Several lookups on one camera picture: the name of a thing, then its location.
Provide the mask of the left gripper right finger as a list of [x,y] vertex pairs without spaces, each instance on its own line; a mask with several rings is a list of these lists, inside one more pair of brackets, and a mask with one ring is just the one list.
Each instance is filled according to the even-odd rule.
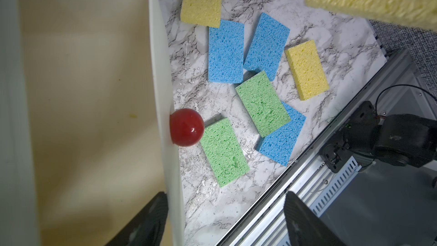
[[292,191],[286,194],[284,215],[292,246],[345,246]]

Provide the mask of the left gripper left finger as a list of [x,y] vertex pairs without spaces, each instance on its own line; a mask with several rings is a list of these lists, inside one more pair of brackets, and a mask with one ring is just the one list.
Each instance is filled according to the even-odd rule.
[[161,191],[106,246],[159,246],[167,216],[167,194]]

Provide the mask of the drawer with red knob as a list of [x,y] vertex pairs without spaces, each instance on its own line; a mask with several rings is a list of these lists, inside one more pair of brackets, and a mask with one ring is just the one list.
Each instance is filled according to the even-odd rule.
[[125,245],[160,192],[184,243],[159,0],[1,0],[1,244]]

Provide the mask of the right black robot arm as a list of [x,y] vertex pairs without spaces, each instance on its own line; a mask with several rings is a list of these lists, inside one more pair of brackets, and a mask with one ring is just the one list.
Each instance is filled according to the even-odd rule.
[[416,115],[391,115],[380,125],[374,155],[393,166],[422,167],[437,159],[437,122]]

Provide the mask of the blue sponge front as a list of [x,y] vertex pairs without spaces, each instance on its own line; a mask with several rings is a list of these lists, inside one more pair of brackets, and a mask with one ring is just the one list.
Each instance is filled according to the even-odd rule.
[[282,102],[282,104],[291,121],[265,138],[261,138],[256,150],[276,163],[286,166],[304,126],[306,117],[285,102]]

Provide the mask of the blue sponge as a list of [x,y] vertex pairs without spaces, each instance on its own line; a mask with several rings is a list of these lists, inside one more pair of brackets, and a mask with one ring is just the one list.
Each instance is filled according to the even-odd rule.
[[221,20],[209,28],[208,81],[239,84],[244,77],[244,25]]
[[244,60],[244,68],[248,71],[264,71],[272,82],[289,34],[288,27],[262,13]]
[[282,104],[291,121],[265,138],[261,138],[256,150],[276,163],[286,166],[304,126],[306,117],[285,102],[282,102]]

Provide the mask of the green sponge left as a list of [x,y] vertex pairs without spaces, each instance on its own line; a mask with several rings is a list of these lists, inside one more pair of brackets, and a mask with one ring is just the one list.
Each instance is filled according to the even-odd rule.
[[249,172],[248,162],[228,118],[207,126],[200,144],[220,187]]

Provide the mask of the green sponge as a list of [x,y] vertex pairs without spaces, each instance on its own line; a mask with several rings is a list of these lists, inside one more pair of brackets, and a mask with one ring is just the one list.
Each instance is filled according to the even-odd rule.
[[236,92],[261,137],[272,134],[291,121],[264,71],[237,86]]
[[200,144],[220,187],[249,172],[248,162],[228,118],[207,126]]

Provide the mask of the green sponge right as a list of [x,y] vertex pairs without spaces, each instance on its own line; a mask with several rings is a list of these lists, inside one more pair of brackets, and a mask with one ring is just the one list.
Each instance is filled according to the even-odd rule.
[[291,121],[264,71],[237,86],[236,92],[261,137],[272,134]]

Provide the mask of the blue sponge right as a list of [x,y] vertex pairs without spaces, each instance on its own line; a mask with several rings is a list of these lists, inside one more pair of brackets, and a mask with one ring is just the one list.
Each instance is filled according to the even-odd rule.
[[272,82],[289,34],[288,27],[262,13],[244,60],[244,68],[248,71],[264,71]]

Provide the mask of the blue sponge left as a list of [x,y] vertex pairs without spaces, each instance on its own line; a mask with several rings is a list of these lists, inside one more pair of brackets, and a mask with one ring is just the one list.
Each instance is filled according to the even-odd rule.
[[244,25],[221,20],[209,28],[208,81],[239,84],[244,77]]

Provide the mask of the aluminium front rail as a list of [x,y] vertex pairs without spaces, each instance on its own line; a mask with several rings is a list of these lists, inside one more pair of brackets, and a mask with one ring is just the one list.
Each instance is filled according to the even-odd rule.
[[319,150],[330,136],[348,121],[364,101],[379,103],[379,114],[411,113],[435,117],[435,104],[424,93],[426,86],[412,54],[407,49],[388,56],[387,63],[338,113],[309,147],[269,187],[240,220],[218,242],[220,246],[262,244],[278,235],[285,220],[282,205],[289,191],[313,204],[325,187],[331,187],[335,173],[323,161]]

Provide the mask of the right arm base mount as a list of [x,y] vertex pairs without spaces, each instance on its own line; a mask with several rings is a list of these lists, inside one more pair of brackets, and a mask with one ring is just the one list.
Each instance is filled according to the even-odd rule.
[[353,155],[375,159],[374,146],[380,130],[373,104],[364,101],[327,140],[318,154],[333,173],[338,173]]

